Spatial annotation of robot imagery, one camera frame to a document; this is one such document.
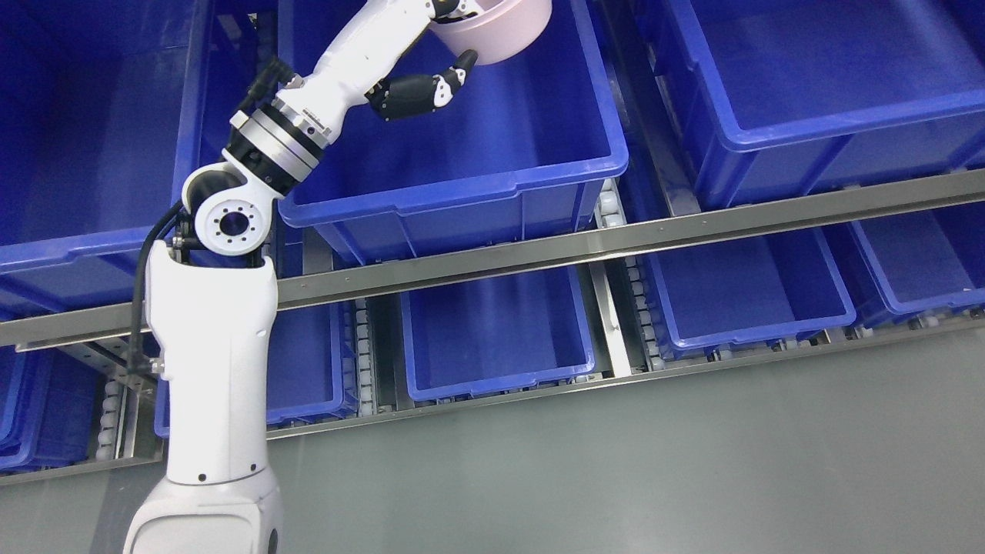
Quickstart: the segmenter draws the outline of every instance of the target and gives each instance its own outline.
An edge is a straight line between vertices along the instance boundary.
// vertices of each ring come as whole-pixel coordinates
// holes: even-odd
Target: gray floor
[[[282,552],[985,552],[985,332],[277,441]],[[118,551],[160,466],[0,488]]]

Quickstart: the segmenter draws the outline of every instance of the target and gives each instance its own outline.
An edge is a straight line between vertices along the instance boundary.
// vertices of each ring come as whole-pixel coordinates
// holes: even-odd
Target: blue storage crate
[[[15,357],[31,375],[31,384],[21,399],[20,435],[0,450],[0,471],[61,467],[86,459],[101,375],[54,350]]]
[[[24,398],[31,395],[33,378],[26,361],[13,346],[0,348],[0,450],[15,445],[23,432]]]
[[[280,4],[280,54],[310,71],[362,0]],[[394,75],[454,59],[427,33]],[[569,233],[591,221],[625,142],[584,0],[558,0],[544,33],[504,62],[476,67],[437,113],[384,122],[350,110],[341,138],[280,203],[350,263],[409,258]]]
[[[985,165],[980,0],[637,0],[705,209]]]
[[[0,13],[0,320],[126,302],[144,236],[226,145],[252,27],[227,0]]]
[[[267,424],[348,417],[359,407],[349,303],[277,314],[267,356]],[[154,430],[167,438],[167,381],[158,383]]]
[[[563,381],[595,367],[573,267],[412,291],[400,306],[417,401]]]
[[[824,232],[867,327],[985,304],[985,204],[856,221]]]
[[[636,159],[620,181],[632,222],[666,217]],[[679,359],[723,345],[806,340],[855,320],[821,230],[792,231],[638,256],[660,354]]]

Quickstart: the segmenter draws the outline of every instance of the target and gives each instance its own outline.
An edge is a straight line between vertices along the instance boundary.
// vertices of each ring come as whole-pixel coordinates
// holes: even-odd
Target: empty blue bin
[[[13,346],[0,348],[0,450],[15,445],[24,429],[24,398],[31,396],[33,379],[27,359]]]
[[[417,401],[467,397],[592,372],[573,267],[404,293],[407,387]]]
[[[620,181],[633,221],[666,217],[645,164]],[[661,356],[808,339],[851,324],[855,310],[821,230],[793,231],[638,256]]]
[[[824,232],[865,326],[985,305],[985,204],[856,221]]]
[[[280,54],[309,72],[362,0],[284,0]],[[433,74],[454,56],[427,33],[393,75]],[[341,138],[280,203],[350,263],[410,258],[588,225],[625,141],[584,0],[558,0],[515,57],[476,67],[448,107],[384,122],[349,111]]]
[[[985,165],[980,0],[638,0],[705,209]]]
[[[30,376],[20,401],[23,425],[0,449],[0,471],[61,467],[86,459],[101,375],[54,350],[14,355]]]
[[[267,356],[267,424],[314,423],[356,412],[358,384],[350,304],[277,314]],[[169,433],[167,381],[158,383],[154,430]]]
[[[129,300],[255,72],[233,6],[0,0],[0,320]]]

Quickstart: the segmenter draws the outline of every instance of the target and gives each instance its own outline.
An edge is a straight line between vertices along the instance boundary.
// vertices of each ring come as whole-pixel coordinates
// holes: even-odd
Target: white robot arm
[[[173,248],[151,242],[159,234],[152,232],[142,252],[147,320],[162,346],[161,378],[170,383],[170,442],[166,479],[134,516],[126,554],[276,553],[283,509],[267,463],[265,416],[273,264],[262,258],[257,267],[220,269],[175,258],[195,247],[225,256],[258,252],[273,201],[317,166],[350,107],[370,104],[389,120],[448,104],[476,62],[474,51],[436,75],[386,77],[432,21],[480,12],[474,0],[369,0],[311,75],[275,64],[286,86],[252,114],[245,110],[253,102],[242,104],[223,160],[185,181],[181,207],[190,225]],[[132,359],[139,344],[131,342]]]

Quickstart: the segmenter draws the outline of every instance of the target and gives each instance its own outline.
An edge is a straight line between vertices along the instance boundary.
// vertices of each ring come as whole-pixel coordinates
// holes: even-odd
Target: metal shelf
[[[604,17],[604,55],[611,70],[613,93],[621,106],[627,140],[648,155],[653,174],[670,213],[676,215],[622,227],[599,229],[526,242],[499,244],[417,259],[366,267],[324,271],[279,281],[279,310],[291,310],[341,301],[371,298],[369,338],[371,352],[371,409],[345,420],[326,421],[272,430],[270,440],[358,427],[409,417],[445,413],[470,407],[566,394],[638,381],[771,363],[792,358],[883,346],[963,329],[985,328],[985,316],[966,312],[925,325],[920,319],[895,327],[831,329],[809,345],[788,350],[765,346],[735,353],[729,360],[689,359],[653,364],[640,338],[632,292],[620,258],[735,239],[794,231],[854,220],[985,201],[985,170],[914,178],[906,181],[851,188],[803,198],[740,206],[708,213],[693,213],[696,201],[686,183],[688,174],[675,144],[671,122],[659,105],[657,83],[646,65],[645,46],[638,36],[620,33],[631,23],[625,2],[597,2],[593,9]],[[585,382],[562,383],[531,390],[464,401],[419,405],[406,393],[399,318],[394,293],[499,275],[583,264],[580,275],[586,307],[593,321],[597,373]],[[0,323],[0,346],[18,350],[59,347],[86,359],[98,360],[99,369],[134,391],[134,421],[119,448],[119,458],[86,462],[71,467],[0,478],[0,485],[54,478],[114,467],[158,461],[163,443],[151,429],[154,383],[126,376],[123,361],[106,340],[123,336],[129,327],[129,304],[119,304]]]
[[[279,310],[976,201],[985,201],[985,170],[283,279]],[[129,316],[130,305],[117,304],[7,321],[0,346],[34,350],[123,336]]]

